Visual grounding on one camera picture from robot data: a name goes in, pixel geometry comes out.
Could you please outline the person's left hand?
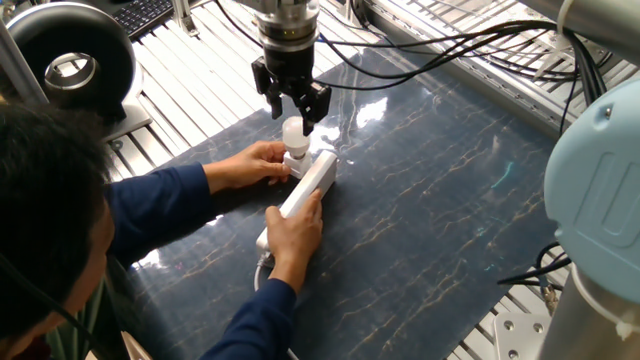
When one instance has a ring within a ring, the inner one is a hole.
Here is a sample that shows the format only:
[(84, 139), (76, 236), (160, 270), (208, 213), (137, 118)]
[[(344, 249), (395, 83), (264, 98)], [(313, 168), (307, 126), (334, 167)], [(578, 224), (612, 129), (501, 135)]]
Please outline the person's left hand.
[(222, 188), (239, 189), (265, 178), (269, 184), (286, 182), (291, 168), (284, 164), (283, 142), (258, 141), (236, 155), (215, 164), (216, 180)]

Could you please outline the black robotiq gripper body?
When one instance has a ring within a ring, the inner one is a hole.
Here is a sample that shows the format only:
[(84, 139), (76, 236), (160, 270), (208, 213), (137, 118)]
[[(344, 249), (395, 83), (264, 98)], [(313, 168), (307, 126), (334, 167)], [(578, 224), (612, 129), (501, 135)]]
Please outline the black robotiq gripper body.
[(295, 52), (266, 49), (264, 57), (266, 68), (281, 93), (305, 95), (309, 91), (313, 82), (313, 46)]

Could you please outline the person's right hand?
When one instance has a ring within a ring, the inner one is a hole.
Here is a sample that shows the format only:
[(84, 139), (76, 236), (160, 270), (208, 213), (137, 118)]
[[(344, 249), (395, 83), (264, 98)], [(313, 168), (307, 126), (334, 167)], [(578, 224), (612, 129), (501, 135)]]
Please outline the person's right hand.
[(316, 189), (293, 216), (284, 218), (275, 206), (266, 210), (267, 240), (275, 260), (270, 279), (288, 284), (298, 294), (308, 264), (322, 239), (322, 193)]

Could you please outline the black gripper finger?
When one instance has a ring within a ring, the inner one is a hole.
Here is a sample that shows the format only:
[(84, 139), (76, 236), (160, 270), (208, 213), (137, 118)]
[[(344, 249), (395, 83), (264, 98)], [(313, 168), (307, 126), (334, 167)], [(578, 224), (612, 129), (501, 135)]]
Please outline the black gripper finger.
[(303, 84), (294, 97), (294, 103), (302, 116), (303, 135), (309, 136), (317, 123), (328, 114), (332, 89), (318, 82)]
[(271, 109), (271, 117), (282, 116), (281, 90), (283, 89), (282, 68), (276, 58), (264, 55), (251, 63), (256, 90), (264, 95)]

